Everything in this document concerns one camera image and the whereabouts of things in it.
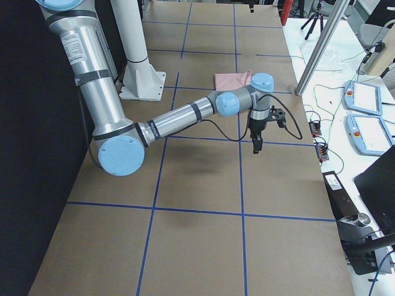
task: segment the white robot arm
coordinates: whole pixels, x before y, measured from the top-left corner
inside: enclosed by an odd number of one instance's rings
[[[270,109],[274,80],[265,73],[254,75],[249,86],[234,91],[214,91],[147,122],[134,123],[123,112],[95,34],[98,19],[94,0],[36,1],[41,5],[49,29],[61,38],[75,74],[75,84],[81,89],[94,121],[93,139],[99,148],[99,162],[108,173],[115,176],[134,173],[143,164],[145,148],[154,141],[217,112],[232,116],[253,109],[249,127],[254,153],[262,149],[260,132],[266,122],[276,120],[280,127],[285,127],[283,112],[279,118]]]

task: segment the black tripod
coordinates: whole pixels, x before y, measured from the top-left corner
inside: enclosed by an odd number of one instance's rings
[[[310,34],[313,32],[315,23],[317,23],[318,18],[320,18],[320,28],[321,28],[321,32],[322,32],[322,30],[323,30],[323,15],[322,15],[322,13],[321,13],[321,7],[322,7],[321,0],[318,0],[317,11],[316,11],[316,13],[314,13],[314,14],[306,21],[306,23],[304,23],[304,25],[301,27],[301,30],[303,30],[304,27],[306,27],[307,24],[308,24],[309,22],[311,22],[311,20],[314,19],[314,20],[313,20],[313,24],[311,25],[309,31],[307,32],[306,37],[304,38],[305,40],[309,39],[309,36],[310,36]]]

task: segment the light blue cap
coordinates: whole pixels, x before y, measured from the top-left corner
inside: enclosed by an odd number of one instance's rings
[[[222,116],[236,115],[240,110],[239,99],[229,91],[220,94],[215,100],[215,104]]]
[[[49,10],[67,11],[76,8],[83,0],[36,0],[36,2]]]
[[[256,73],[251,77],[251,85],[259,91],[274,92],[274,79],[267,73]]]
[[[138,170],[144,160],[144,146],[130,136],[108,139],[99,149],[99,162],[114,176],[127,176]]]

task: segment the pink cloth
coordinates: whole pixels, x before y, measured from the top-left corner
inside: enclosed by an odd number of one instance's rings
[[[215,90],[232,91],[242,86],[249,85],[251,76],[252,70],[248,70],[246,73],[215,74]]]

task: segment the label on robot arm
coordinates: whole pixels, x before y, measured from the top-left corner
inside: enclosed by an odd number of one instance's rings
[[[341,185],[335,175],[326,175],[325,177],[333,191],[341,189]]]
[[[78,33],[64,36],[62,38],[62,44],[69,58],[70,65],[87,60],[86,52]]]

